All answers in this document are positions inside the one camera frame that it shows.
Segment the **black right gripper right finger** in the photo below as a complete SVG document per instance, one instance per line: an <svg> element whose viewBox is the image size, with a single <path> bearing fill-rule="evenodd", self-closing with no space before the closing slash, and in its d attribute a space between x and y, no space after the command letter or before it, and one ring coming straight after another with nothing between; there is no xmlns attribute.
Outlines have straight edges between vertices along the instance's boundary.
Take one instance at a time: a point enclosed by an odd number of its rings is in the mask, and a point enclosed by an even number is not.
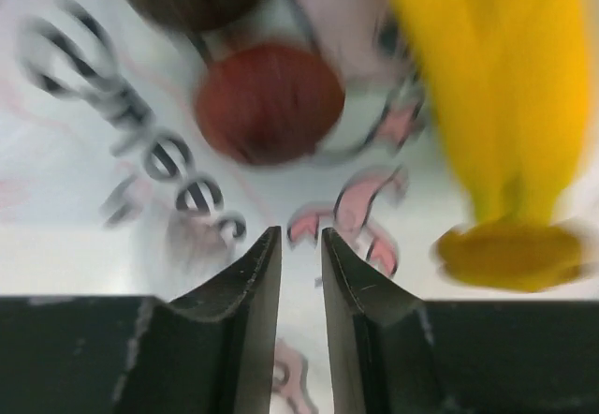
<svg viewBox="0 0 599 414"><path fill-rule="evenodd" d="M595 301L424 301L321 237L338 413L594 413Z"/></svg>

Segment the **light blue printed plastic bag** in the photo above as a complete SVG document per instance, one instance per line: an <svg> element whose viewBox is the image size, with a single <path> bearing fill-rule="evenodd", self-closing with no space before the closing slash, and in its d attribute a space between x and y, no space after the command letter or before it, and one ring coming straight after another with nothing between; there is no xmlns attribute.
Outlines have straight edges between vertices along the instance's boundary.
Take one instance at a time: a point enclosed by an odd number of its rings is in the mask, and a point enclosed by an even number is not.
<svg viewBox="0 0 599 414"><path fill-rule="evenodd" d="M1 0L1 300L151 296L172 302L281 231L270 407L333 405L321 237L424 301L598 304L598 0L588 0L592 118L553 223L583 245L574 280L524 292L462 283L436 252L473 222L434 105L389 0L262 0L186 34L127 0ZM197 91L235 52L283 43L321 57L345 90L315 152L275 166L221 155Z"/></svg>

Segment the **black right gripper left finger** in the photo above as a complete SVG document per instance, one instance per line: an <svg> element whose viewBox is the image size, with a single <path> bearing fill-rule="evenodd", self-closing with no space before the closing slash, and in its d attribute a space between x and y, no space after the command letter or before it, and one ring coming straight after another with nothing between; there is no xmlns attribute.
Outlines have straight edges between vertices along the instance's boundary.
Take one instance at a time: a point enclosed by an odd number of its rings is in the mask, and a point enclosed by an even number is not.
<svg viewBox="0 0 599 414"><path fill-rule="evenodd" d="M236 262L172 302L5 296L5 413L265 413L282 268L266 229Z"/></svg>

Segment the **yellow fake banana bunch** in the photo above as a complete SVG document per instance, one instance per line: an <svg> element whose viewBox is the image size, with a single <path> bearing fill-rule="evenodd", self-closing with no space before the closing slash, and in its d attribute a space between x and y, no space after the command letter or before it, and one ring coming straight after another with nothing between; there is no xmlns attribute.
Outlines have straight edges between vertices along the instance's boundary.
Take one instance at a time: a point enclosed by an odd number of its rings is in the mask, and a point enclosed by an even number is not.
<svg viewBox="0 0 599 414"><path fill-rule="evenodd" d="M592 118L588 0L389 0L434 105L473 222L436 252L454 279L533 292L577 278L553 223Z"/></svg>

